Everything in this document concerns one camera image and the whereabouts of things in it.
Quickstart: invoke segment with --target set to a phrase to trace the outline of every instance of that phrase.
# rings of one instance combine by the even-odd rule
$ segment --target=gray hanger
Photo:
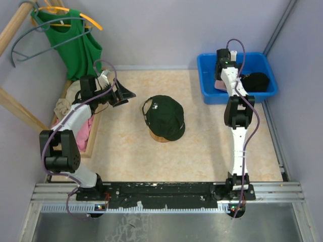
[[[31,4],[33,4],[33,5],[34,5],[34,8],[36,9],[36,15],[38,15],[38,11],[39,11],[39,10],[38,10],[38,6],[37,6],[34,2],[32,2],[32,1],[28,1],[28,0],[25,0],[25,1],[22,1],[22,2],[20,3],[20,5],[21,5],[22,3],[31,3]],[[38,32],[45,32],[45,31],[47,31],[47,30],[50,28],[50,23],[52,23],[52,22],[57,22],[57,21],[60,21],[60,20],[67,20],[67,19],[80,19],[80,20],[83,20],[83,33],[82,33],[82,34],[79,34],[79,35],[77,35],[77,36],[75,36],[75,37],[73,37],[73,38],[70,38],[70,39],[68,39],[68,40],[65,40],[65,41],[63,41],[62,43],[59,43],[59,44],[57,44],[57,45],[55,45],[55,46],[53,46],[53,47],[51,47],[51,48],[49,48],[49,49],[46,49],[46,50],[43,50],[43,51],[41,51],[41,52],[39,52],[39,53],[33,54],[33,55],[31,55],[31,56],[27,56],[27,55],[25,55],[25,54],[22,54],[22,53],[20,53],[20,52],[18,52],[18,51],[15,51],[15,50],[14,50],[15,46],[17,45],[17,43],[18,43],[18,42],[19,42],[23,37],[25,37],[27,34],[29,34],[30,32],[32,32],[32,31],[34,31],[34,30],[36,30],[36,31],[38,31]],[[15,62],[14,62],[14,58],[13,58],[13,53],[16,53],[16,54],[18,54],[18,55],[23,56],[23,57],[24,57],[23,59],[17,59],[17,61],[19,61],[19,62],[24,62],[24,61],[26,61],[26,60],[28,60],[28,59],[34,58],[35,56],[38,56],[38,55],[40,55],[40,54],[43,54],[43,53],[45,53],[45,52],[47,52],[47,51],[49,51],[49,50],[55,49],[55,48],[57,48],[57,47],[59,47],[59,46],[61,46],[61,45],[63,45],[63,44],[66,44],[66,43],[68,43],[68,42],[70,42],[70,41],[72,41],[72,40],[74,40],[74,39],[77,39],[77,38],[79,38],[79,37],[81,37],[81,36],[83,36],[83,35],[85,35],[85,34],[90,33],[90,32],[92,31],[92,29],[93,29],[93,28],[89,28],[89,30],[88,30],[88,31],[85,31],[85,22],[86,22],[86,20],[85,20],[84,18],[81,18],[81,17],[65,17],[65,18],[59,18],[59,19],[53,19],[53,20],[47,21],[47,22],[45,22],[45,23],[42,23],[42,24],[40,24],[40,25],[38,25],[38,26],[36,26],[36,27],[34,27],[34,28],[32,28],[32,29],[28,30],[26,33],[24,33],[23,35],[21,35],[21,36],[20,36],[20,37],[15,41],[14,45],[13,45],[13,46],[12,46],[12,48],[11,48],[11,62],[12,62],[12,65],[13,65],[14,67],[16,67]]]

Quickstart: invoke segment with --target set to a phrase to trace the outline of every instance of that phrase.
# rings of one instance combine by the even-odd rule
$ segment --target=blue bin
[[[214,87],[215,79],[214,73],[216,68],[217,55],[216,54],[201,54],[197,57],[197,67],[200,78],[201,92],[206,104],[227,104],[229,95],[227,92],[218,90]],[[243,54],[238,53],[237,63],[243,61]],[[266,98],[274,96],[278,92],[278,87],[269,66],[267,58],[258,52],[247,53],[245,66],[242,74],[249,74],[254,72],[265,73],[270,83],[266,92],[250,92],[249,95],[255,97],[256,103],[263,102]]]

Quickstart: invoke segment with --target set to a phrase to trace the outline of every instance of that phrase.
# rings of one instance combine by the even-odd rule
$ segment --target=green tank top
[[[58,18],[80,17],[80,12],[70,9],[70,11],[64,15],[54,15],[39,11],[38,16],[35,16],[35,11],[31,11],[31,16],[38,24],[42,24]],[[71,27],[50,26],[50,29],[45,31],[51,46],[62,43],[83,33],[82,20],[64,20],[64,24],[70,24]],[[60,54],[67,67],[68,80],[76,81],[84,75],[97,76],[93,68],[93,63],[101,58],[102,47],[94,40],[91,33],[65,43],[55,48],[55,50]],[[96,68],[99,71],[101,70],[101,62],[97,63]]]

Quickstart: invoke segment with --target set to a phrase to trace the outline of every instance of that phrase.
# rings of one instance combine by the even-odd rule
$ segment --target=beige table surface
[[[82,159],[90,170],[111,182],[225,181],[233,149],[223,120],[226,106],[203,102],[198,71],[119,71],[118,80],[137,97],[102,112],[92,157]],[[159,94],[171,96],[184,108],[186,131],[175,142],[153,140],[140,112],[147,98]],[[282,181],[262,106],[255,108],[261,123],[246,153],[250,180]],[[248,134],[255,126],[254,115]]]

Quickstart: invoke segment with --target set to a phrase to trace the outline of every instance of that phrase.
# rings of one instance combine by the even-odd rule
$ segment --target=white wall
[[[102,56],[122,66],[196,67],[233,37],[263,52],[288,0],[64,0],[92,17]]]
[[[323,241],[323,1],[299,1],[268,58],[279,86],[270,109],[293,180]]]
[[[2,1],[0,32],[18,9],[20,1]],[[31,28],[28,17],[14,40]],[[53,108],[66,79],[63,62],[50,51],[26,62],[10,63],[13,42],[0,57],[0,86],[49,126]],[[34,32],[18,43],[17,49],[32,54],[49,47],[44,34]],[[0,106],[0,237],[17,241],[36,182],[43,182],[38,134]]]

